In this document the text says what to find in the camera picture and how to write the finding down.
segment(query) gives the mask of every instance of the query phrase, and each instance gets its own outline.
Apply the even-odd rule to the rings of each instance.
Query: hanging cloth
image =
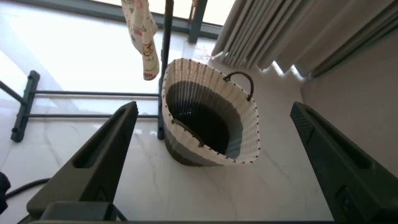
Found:
[[[153,80],[159,73],[154,35],[157,26],[149,12],[148,0],[121,0],[131,42],[142,55],[144,80]]]

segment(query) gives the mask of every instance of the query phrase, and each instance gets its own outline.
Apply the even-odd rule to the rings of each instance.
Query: laundry basket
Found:
[[[234,74],[249,79],[250,93],[230,81]],[[188,59],[170,63],[162,85],[164,139],[170,155],[188,166],[253,163],[260,150],[253,87],[243,72],[225,76]]]

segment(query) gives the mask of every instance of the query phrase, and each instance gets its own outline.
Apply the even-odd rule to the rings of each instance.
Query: basket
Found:
[[[234,74],[249,79],[249,94],[230,80]],[[187,166],[253,163],[260,150],[253,86],[244,72],[225,76],[188,59],[170,63],[162,84],[165,145],[170,155]]]

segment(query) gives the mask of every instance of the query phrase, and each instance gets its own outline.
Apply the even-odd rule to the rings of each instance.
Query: curtain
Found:
[[[234,68],[318,76],[398,26],[395,0],[235,0],[212,56]]]

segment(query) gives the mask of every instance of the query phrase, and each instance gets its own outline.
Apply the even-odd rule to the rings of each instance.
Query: marble floor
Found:
[[[158,54],[162,31],[155,37]],[[187,43],[172,33],[170,61],[192,58],[223,72],[211,60],[215,40]],[[157,80],[142,79],[141,56],[125,24],[0,1],[0,80],[22,94],[31,70],[40,90],[156,93]],[[332,220],[289,112],[301,101],[292,71],[249,72],[260,114],[259,159],[239,167],[185,167],[156,138],[157,123],[136,123],[114,204],[130,220]],[[248,87],[245,79],[236,82]],[[142,98],[37,96],[33,113],[113,113],[136,100],[140,114],[155,114],[157,102]],[[103,119],[30,119],[25,138],[9,138],[19,104],[0,91],[0,170],[15,189],[51,177],[105,122]],[[15,223],[39,190],[8,201],[0,223]]]

